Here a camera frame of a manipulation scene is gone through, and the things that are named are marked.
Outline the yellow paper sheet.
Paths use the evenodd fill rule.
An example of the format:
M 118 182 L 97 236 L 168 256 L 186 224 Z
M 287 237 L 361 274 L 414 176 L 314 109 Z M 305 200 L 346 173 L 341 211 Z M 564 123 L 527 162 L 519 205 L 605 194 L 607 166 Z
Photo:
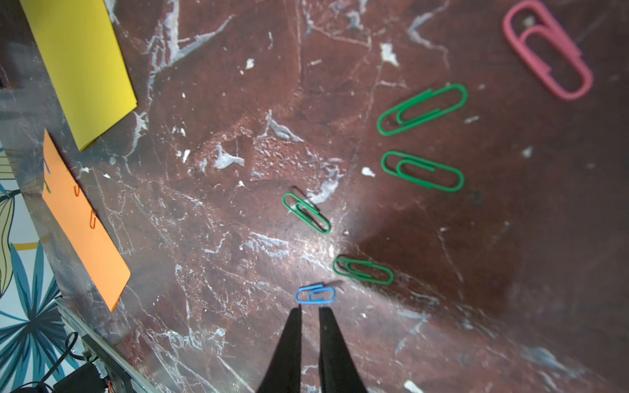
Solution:
M 138 104 L 103 1 L 22 1 L 75 143 L 84 150 Z

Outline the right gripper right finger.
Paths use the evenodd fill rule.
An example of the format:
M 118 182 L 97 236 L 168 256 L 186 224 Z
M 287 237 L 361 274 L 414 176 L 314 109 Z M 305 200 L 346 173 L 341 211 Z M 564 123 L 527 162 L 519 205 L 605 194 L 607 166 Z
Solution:
M 319 308 L 319 379 L 322 393 L 367 393 L 333 310 Z

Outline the light blue paperclip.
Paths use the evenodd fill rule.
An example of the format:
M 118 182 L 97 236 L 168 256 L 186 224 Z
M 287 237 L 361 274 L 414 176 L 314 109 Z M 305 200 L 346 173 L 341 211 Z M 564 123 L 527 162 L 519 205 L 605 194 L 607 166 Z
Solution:
M 299 288 L 296 292 L 296 302 L 300 305 L 326 306 L 336 300 L 335 288 L 324 284 L 316 284 Z

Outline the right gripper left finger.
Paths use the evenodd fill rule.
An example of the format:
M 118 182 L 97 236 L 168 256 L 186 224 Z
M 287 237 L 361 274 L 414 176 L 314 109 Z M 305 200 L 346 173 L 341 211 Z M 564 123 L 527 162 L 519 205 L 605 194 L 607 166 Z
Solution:
M 301 390 L 302 309 L 293 308 L 283 328 L 258 393 L 298 393 Z

